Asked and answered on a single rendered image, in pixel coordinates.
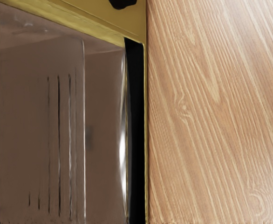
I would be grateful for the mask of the gold oven with glass door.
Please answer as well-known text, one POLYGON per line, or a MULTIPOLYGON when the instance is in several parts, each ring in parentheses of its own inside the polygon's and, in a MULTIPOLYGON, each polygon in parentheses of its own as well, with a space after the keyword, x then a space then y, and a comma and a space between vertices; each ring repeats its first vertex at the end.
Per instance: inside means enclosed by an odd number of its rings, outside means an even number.
POLYGON ((0 224, 148 224, 146 0, 0 0, 0 224))

